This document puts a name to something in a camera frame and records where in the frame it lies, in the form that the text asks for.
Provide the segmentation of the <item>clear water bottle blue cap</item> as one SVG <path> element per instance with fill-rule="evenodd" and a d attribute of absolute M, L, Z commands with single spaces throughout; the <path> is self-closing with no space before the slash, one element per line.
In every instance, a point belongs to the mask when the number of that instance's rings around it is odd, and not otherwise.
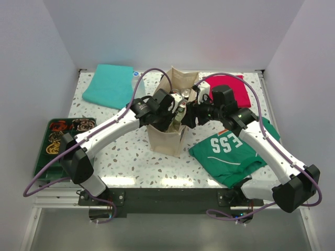
<path fill-rule="evenodd" d="M 135 90 L 135 86 L 136 86 L 139 78 L 140 78 L 140 73 L 134 71 L 133 75 L 132 75 L 132 81 L 131 81 L 132 91 Z M 142 98 L 145 95 L 146 95 L 146 90 L 145 90 L 144 81 L 141 80 L 139 82 L 138 87 L 137 87 L 137 90 L 136 90 L 136 93 L 135 93 L 135 98 Z"/>

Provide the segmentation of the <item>tan rubber band pile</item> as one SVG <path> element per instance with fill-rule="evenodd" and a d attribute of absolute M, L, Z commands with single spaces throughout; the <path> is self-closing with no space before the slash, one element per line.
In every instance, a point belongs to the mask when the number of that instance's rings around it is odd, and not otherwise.
<path fill-rule="evenodd" d="M 64 136 L 62 131 L 51 132 L 48 136 L 48 141 L 51 143 L 57 143 L 61 141 L 61 138 Z"/>

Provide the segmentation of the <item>teal folded towel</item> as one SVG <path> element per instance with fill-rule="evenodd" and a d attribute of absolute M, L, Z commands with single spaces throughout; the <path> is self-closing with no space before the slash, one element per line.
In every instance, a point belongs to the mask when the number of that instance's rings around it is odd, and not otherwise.
<path fill-rule="evenodd" d="M 133 94 L 132 75 L 130 66 L 99 64 L 82 98 L 96 105 L 122 109 Z"/>

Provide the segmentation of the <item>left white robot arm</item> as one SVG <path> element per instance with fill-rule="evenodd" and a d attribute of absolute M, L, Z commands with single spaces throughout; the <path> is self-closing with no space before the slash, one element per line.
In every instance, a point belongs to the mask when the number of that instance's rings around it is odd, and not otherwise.
<path fill-rule="evenodd" d="M 93 129 L 75 137 L 67 133 L 60 143 L 60 165 L 74 184 L 90 193 L 90 199 L 96 205 L 105 204 L 107 186 L 94 173 L 92 160 L 95 155 L 119 137 L 142 126 L 151 125 L 166 131 L 181 100 L 178 94 L 159 89 L 153 96 L 133 99 L 126 108 Z"/>

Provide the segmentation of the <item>silver can back right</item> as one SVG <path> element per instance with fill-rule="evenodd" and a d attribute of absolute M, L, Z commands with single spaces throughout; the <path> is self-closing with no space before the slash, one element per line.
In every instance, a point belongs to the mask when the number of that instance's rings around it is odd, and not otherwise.
<path fill-rule="evenodd" d="M 184 97 L 184 98 L 188 98 L 191 94 L 191 90 L 189 88 L 185 88 L 185 89 L 182 89 L 180 91 L 180 94 Z"/>

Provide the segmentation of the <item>green glass bottle right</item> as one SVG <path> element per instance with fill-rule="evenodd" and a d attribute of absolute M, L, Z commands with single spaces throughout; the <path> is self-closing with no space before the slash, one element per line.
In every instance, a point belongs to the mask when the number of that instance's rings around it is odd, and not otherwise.
<path fill-rule="evenodd" d="M 185 108 L 183 107 L 179 107 L 177 110 L 177 114 L 173 120 L 173 126 L 176 130 L 179 130 L 180 125 L 181 125 L 181 121 L 184 117 L 184 112 L 185 112 Z"/>

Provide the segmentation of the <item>beige canvas bag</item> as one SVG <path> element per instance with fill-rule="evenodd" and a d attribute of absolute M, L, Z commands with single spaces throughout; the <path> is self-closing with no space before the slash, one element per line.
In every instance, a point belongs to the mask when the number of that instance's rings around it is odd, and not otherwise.
<path fill-rule="evenodd" d="M 171 88 L 183 90 L 185 88 L 191 88 L 198 80 L 199 72 L 184 73 L 175 68 L 171 68 L 167 71 L 167 76 L 162 77 L 156 90 L 159 90 L 160 88 L 167 92 Z M 180 129 L 177 132 L 171 130 L 168 132 L 161 132 L 155 127 L 148 125 L 147 133 L 150 149 L 154 152 L 179 157 L 188 131 L 189 128 L 185 125 L 180 126 Z"/>

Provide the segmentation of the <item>red folded cloth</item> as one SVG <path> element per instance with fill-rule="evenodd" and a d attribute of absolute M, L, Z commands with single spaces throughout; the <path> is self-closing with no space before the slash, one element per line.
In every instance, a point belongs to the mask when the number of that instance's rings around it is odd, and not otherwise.
<path fill-rule="evenodd" d="M 219 85 L 229 86 L 233 91 L 234 98 L 237 101 L 238 107 L 251 108 L 250 98 L 247 89 L 245 87 L 245 84 L 242 81 L 239 81 L 231 76 L 220 75 L 207 78 L 205 82 L 207 82 L 210 85 L 210 90 Z"/>

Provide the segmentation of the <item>green jersey shirt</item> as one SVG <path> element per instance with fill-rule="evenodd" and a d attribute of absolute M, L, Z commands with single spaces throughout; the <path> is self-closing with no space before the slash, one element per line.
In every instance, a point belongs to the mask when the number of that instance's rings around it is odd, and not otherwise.
<path fill-rule="evenodd" d="M 266 166 L 252 147 L 227 129 L 197 143 L 189 154 L 216 182 L 229 189 Z"/>

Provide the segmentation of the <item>silver can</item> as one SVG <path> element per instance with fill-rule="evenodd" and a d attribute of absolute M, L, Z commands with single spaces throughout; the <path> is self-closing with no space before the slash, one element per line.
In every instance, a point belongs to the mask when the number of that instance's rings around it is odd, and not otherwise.
<path fill-rule="evenodd" d="M 186 108 L 186 104 L 187 104 L 186 101 L 182 101 L 182 102 L 179 104 L 179 107 L 185 109 L 185 108 Z"/>
<path fill-rule="evenodd" d="M 189 88 L 185 88 L 185 89 L 182 89 L 180 91 L 180 94 L 184 97 L 184 98 L 188 98 L 191 94 L 191 90 Z"/>

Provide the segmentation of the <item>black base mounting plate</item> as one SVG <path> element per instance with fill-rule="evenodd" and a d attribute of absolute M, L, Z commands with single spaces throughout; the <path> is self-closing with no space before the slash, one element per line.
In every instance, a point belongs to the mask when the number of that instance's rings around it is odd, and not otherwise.
<path fill-rule="evenodd" d="M 215 209 L 232 214 L 233 207 L 246 208 L 247 212 L 264 205 L 260 199 L 248 200 L 237 192 L 225 188 L 110 188 L 99 196 L 110 204 L 89 197 L 78 190 L 78 205 L 89 207 L 91 220 L 107 219 L 113 213 L 125 218 L 128 214 L 204 214 Z"/>

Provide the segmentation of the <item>brown rubber band pile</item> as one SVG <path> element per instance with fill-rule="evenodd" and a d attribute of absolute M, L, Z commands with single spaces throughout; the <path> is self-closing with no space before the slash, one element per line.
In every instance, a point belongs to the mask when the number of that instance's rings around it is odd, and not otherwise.
<path fill-rule="evenodd" d="M 95 120 L 88 118 L 74 119 L 71 129 L 75 131 L 88 131 L 95 127 Z"/>

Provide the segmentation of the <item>silver can middle right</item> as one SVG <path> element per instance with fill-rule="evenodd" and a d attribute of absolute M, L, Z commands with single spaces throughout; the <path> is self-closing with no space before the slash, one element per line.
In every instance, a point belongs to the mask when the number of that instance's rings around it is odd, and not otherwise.
<path fill-rule="evenodd" d="M 186 104 L 187 104 L 186 101 L 182 101 L 182 102 L 179 104 L 179 107 L 185 109 L 185 108 L 186 108 Z"/>

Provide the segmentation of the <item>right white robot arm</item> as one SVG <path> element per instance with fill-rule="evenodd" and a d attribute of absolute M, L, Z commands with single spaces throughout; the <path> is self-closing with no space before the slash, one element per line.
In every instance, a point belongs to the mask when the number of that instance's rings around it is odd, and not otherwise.
<path fill-rule="evenodd" d="M 193 90 L 196 99 L 187 103 L 183 125 L 194 128 L 215 120 L 224 130 L 197 143 L 189 153 L 231 190 L 231 201 L 241 206 L 251 199 L 273 201 L 291 213 L 320 194 L 319 169 L 290 154 L 260 115 L 239 108 L 229 86 L 210 87 L 204 82 Z"/>

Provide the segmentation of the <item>yellow rubber band pile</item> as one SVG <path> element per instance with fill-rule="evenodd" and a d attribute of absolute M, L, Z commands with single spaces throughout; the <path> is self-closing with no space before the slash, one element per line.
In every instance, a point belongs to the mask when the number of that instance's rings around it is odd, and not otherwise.
<path fill-rule="evenodd" d="M 50 155 L 57 155 L 60 149 L 60 142 L 53 142 L 46 148 L 46 153 Z"/>

